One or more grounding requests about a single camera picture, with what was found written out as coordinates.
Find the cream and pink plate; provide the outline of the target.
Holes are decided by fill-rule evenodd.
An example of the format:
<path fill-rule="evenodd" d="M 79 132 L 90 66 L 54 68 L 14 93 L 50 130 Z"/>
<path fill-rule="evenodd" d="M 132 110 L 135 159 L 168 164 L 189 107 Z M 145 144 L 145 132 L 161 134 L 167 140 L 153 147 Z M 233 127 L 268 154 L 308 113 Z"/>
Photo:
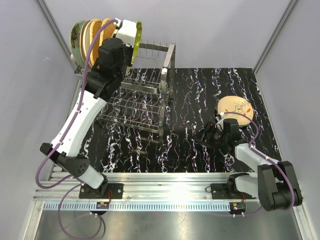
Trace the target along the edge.
<path fill-rule="evenodd" d="M 86 60 L 87 56 L 90 56 L 90 54 L 88 54 L 88 50 L 91 45 L 90 34 L 91 34 L 91 25 L 92 25 L 93 21 L 94 20 L 88 21 L 87 25 L 85 26 L 84 31 L 83 31 L 82 49 L 83 49 L 85 60 Z"/>

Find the peach bird plate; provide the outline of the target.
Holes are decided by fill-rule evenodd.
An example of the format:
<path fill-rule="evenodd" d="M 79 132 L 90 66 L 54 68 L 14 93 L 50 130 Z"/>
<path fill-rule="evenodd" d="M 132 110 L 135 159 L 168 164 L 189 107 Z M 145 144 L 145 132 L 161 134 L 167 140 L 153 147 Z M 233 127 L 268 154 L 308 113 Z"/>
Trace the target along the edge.
<path fill-rule="evenodd" d="M 87 28 L 88 26 L 91 24 L 91 20 L 87 20 L 84 22 L 84 24 L 81 27 L 80 30 L 80 41 L 79 41 L 79 49 L 80 49 L 80 54 L 81 54 L 81 58 L 82 58 L 82 65 L 81 67 L 84 68 L 85 67 L 85 60 L 87 57 L 87 53 L 86 53 L 86 39 L 87 39 Z"/>
<path fill-rule="evenodd" d="M 250 102 L 240 96 L 235 96 L 235 95 L 228 95 L 221 98 L 217 103 L 216 111 L 218 114 L 222 112 L 224 113 L 233 112 L 233 113 L 241 114 L 241 115 L 238 115 L 238 114 L 225 115 L 227 119 L 229 118 L 237 119 L 240 127 L 245 127 L 251 123 L 251 121 L 243 117 L 243 115 L 247 116 L 251 120 L 253 120 L 253 117 L 254 117 L 254 109 L 250 104 Z"/>

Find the yellow green plate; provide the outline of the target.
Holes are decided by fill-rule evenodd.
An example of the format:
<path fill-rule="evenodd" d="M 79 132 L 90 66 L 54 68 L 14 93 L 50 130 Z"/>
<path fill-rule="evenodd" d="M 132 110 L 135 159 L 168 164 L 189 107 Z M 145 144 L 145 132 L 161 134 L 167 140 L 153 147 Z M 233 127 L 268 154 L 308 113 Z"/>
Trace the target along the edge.
<path fill-rule="evenodd" d="M 135 36 L 135 41 L 134 41 L 134 48 L 133 48 L 133 53 L 132 53 L 132 59 L 131 59 L 131 66 L 133 66 L 139 47 L 141 43 L 141 38 L 142 38 L 142 22 L 136 21 L 136 36 Z"/>

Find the mint green flower plate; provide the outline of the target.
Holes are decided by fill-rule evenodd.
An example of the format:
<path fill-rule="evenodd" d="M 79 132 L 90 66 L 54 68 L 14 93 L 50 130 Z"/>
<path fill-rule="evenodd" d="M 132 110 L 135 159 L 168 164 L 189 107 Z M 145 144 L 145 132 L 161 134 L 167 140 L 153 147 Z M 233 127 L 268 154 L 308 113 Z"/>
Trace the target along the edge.
<path fill-rule="evenodd" d="M 81 49 L 80 49 L 81 30 L 85 22 L 86 22 L 85 20 L 76 22 L 73 25 L 70 32 L 70 36 L 69 36 L 69 43 L 70 43 L 72 56 L 75 62 L 77 63 L 77 65 L 80 66 L 81 68 L 84 68 L 84 64 L 85 64 L 82 58 Z"/>

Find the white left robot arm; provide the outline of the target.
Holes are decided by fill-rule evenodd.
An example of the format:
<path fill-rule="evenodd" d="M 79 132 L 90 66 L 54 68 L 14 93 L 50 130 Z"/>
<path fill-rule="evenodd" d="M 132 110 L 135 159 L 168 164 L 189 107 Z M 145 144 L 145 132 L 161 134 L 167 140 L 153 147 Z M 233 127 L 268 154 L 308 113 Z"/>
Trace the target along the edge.
<path fill-rule="evenodd" d="M 108 180 L 78 154 L 92 122 L 120 88 L 127 68 L 132 65 L 133 52 L 133 46 L 116 37 L 102 42 L 92 69 L 84 74 L 83 88 L 64 126 L 50 143 L 40 147 L 47 159 L 79 179 L 84 189 L 97 199 L 107 195 Z"/>

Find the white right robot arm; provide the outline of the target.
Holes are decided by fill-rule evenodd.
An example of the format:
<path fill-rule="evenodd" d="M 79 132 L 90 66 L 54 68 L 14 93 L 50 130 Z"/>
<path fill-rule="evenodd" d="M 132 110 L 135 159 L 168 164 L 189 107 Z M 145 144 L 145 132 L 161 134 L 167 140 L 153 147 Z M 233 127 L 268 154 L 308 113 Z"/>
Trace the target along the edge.
<path fill-rule="evenodd" d="M 244 172 L 231 174 L 226 182 L 229 197 L 237 199 L 248 194 L 258 199 L 266 211 L 288 210 L 303 203 L 293 165 L 273 159 L 250 146 L 242 137 L 236 119 L 208 122 L 193 139 L 202 146 L 232 155 L 257 174 L 256 177 Z"/>

